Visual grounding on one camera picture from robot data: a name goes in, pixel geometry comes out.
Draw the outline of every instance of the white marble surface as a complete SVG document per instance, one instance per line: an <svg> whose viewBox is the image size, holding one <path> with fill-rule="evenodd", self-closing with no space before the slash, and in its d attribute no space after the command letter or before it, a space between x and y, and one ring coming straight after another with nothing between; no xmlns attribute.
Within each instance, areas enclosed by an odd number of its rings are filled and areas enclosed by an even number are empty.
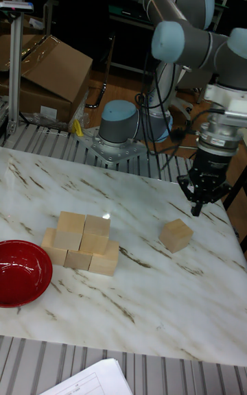
<svg viewBox="0 0 247 395"><path fill-rule="evenodd" d="M47 291L0 309L0 334L109 350L247 365L247 271L222 205L199 218L176 184L0 149L0 235L40 244L61 210L109 216L115 275L54 266ZM191 243L158 235L181 218Z"/></svg>

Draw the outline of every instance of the wooden cube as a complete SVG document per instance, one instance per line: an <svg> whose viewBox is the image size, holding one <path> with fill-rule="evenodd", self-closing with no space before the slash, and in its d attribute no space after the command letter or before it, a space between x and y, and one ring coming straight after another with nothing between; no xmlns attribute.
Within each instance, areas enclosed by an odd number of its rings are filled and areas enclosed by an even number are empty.
<svg viewBox="0 0 247 395"><path fill-rule="evenodd" d="M94 254L89 272L113 276L117 266L119 255L119 243L117 241L108 241L104 255Z"/></svg>
<svg viewBox="0 0 247 395"><path fill-rule="evenodd" d="M54 239L54 247L65 250L79 250L84 229L85 215L61 212Z"/></svg>
<svg viewBox="0 0 247 395"><path fill-rule="evenodd" d="M64 263L65 267L70 267L71 269L88 270L92 259L92 254L84 253L81 251L73 252L68 250L67 257Z"/></svg>
<svg viewBox="0 0 247 395"><path fill-rule="evenodd" d="M110 220L87 215L80 251L103 255L109 240Z"/></svg>
<svg viewBox="0 0 247 395"><path fill-rule="evenodd" d="M64 265L67 251L63 249L54 248L54 239L56 236L56 229L47 228L43 238L41 248L47 253L51 259L52 264Z"/></svg>
<svg viewBox="0 0 247 395"><path fill-rule="evenodd" d="M164 225L159 239L172 253L188 246L193 231L181 219L176 219Z"/></svg>

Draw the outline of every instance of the metal grating floor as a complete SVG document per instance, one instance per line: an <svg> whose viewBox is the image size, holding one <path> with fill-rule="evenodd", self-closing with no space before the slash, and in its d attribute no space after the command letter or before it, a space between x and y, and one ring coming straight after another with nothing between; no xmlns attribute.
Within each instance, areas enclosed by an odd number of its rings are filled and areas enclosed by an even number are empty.
<svg viewBox="0 0 247 395"><path fill-rule="evenodd" d="M107 167L69 133L22 124L0 146L86 165ZM167 161L160 155L161 166ZM109 169L158 178L154 157L145 155ZM174 157L161 179L176 182L191 162ZM151 357L0 336L0 395L39 395L105 358L115 358L133 395L247 395L247 369L214 363Z"/></svg>
<svg viewBox="0 0 247 395"><path fill-rule="evenodd" d="M138 176L158 178L158 169L154 156L150 156L147 159L147 156L142 154L119 164L107 166L99 158L92 155L81 142L75 141L72 134L36 125L23 123L13 136L9 136L6 142L0 139L0 146L96 167L106 167ZM168 157L166 154L159 156L161 167L166 163ZM168 182L176 182L177 176L186 174L190 168L191 162L189 159L174 157L170 161L169 166L162 170L161 179Z"/></svg>
<svg viewBox="0 0 247 395"><path fill-rule="evenodd" d="M42 394L106 358L118 360L133 395L247 394L246 368L0 336L0 395Z"/></svg>

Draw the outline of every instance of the open cardboard box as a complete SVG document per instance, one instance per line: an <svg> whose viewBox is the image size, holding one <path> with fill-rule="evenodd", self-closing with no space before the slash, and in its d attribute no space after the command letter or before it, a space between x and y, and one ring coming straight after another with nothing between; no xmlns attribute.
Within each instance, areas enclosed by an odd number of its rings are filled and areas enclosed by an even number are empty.
<svg viewBox="0 0 247 395"><path fill-rule="evenodd" d="M44 29L37 29L37 28L33 27L30 24L30 19L33 19L39 23L43 22L43 19L41 19L40 17L32 17L31 14L28 14L28 15L24 14L23 34L25 34L25 35L45 34L45 28ZM10 30L11 30L11 24L8 22L8 20L1 19L0 20L0 36L10 34Z"/></svg>
<svg viewBox="0 0 247 395"><path fill-rule="evenodd" d="M10 36L2 36L0 96L8 95L9 57ZM68 123L89 87L92 62L53 36L23 36L20 111Z"/></svg>

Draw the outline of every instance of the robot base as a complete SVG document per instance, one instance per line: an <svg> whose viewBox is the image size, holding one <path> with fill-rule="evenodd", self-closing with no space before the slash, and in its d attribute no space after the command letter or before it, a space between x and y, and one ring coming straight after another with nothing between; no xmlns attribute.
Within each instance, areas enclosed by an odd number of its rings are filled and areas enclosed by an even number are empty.
<svg viewBox="0 0 247 395"><path fill-rule="evenodd" d="M145 154L147 149L144 144L133 139L124 143L111 143L105 141L99 135L99 127L87 128L83 131L84 136L73 135L75 141L83 142L89 153L97 156L103 163L116 165L123 160Z"/></svg>

